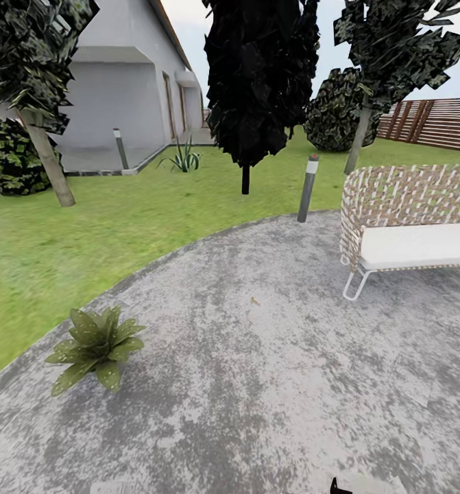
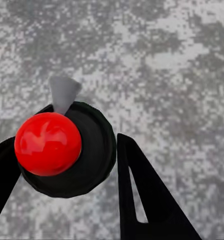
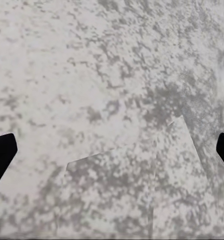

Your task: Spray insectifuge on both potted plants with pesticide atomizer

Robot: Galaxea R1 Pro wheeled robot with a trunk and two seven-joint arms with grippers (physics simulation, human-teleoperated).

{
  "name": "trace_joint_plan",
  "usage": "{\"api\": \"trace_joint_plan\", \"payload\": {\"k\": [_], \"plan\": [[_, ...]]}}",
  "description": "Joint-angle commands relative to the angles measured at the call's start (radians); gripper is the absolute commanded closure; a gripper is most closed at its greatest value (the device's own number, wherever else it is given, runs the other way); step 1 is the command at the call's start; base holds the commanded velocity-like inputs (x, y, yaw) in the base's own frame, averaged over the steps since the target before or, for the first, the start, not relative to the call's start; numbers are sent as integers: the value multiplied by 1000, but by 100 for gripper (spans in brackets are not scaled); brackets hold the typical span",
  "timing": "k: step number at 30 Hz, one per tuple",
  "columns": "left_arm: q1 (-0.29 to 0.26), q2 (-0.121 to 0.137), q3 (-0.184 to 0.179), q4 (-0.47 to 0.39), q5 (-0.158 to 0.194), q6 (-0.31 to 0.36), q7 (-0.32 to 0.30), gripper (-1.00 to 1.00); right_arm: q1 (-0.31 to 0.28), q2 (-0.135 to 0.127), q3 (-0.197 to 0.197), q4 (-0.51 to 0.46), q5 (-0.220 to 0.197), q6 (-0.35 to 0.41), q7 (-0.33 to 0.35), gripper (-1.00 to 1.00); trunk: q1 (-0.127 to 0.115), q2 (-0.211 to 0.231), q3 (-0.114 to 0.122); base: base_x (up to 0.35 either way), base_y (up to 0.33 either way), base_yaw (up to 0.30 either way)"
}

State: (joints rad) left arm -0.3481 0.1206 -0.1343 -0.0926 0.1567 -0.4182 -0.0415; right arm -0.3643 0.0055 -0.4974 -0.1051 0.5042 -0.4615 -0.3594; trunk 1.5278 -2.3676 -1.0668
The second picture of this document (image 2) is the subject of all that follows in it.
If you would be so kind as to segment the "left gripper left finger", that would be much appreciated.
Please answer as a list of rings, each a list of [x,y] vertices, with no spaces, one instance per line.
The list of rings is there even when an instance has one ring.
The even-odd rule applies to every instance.
[[[15,136],[0,143],[0,213],[21,174],[14,143]]]

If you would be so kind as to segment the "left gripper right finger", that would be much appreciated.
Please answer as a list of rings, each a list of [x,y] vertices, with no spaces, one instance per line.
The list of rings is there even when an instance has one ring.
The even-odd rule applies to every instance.
[[[162,179],[136,143],[117,134],[121,240],[201,240]],[[148,223],[136,217],[131,168]]]

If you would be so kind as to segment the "insectifuge atomizer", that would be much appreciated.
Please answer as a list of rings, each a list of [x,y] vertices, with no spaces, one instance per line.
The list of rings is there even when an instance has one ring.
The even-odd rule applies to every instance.
[[[52,104],[27,119],[15,136],[24,179],[52,198],[89,193],[117,162],[113,127],[96,108],[74,101],[83,86],[64,76],[48,78]]]

